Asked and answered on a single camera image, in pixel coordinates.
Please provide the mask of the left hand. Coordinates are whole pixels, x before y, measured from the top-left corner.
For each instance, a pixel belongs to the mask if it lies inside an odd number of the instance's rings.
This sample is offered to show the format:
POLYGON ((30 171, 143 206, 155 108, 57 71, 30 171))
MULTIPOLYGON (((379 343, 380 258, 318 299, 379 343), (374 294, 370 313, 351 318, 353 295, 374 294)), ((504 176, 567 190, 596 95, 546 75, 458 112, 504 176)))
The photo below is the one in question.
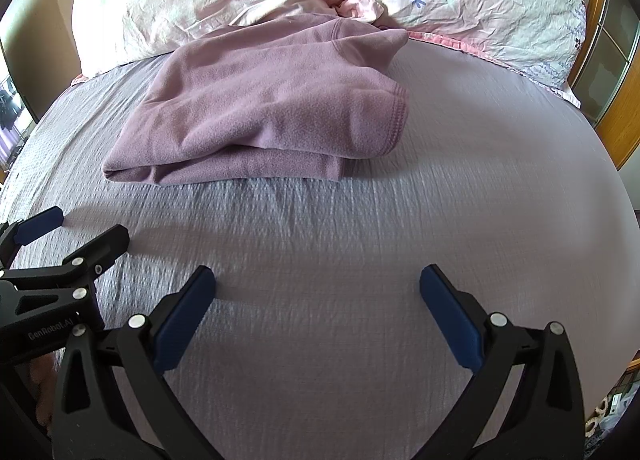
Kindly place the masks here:
POLYGON ((52 428, 54 392, 58 380, 55 356, 47 354, 29 363, 29 375, 37 388, 36 419, 48 433, 52 428))

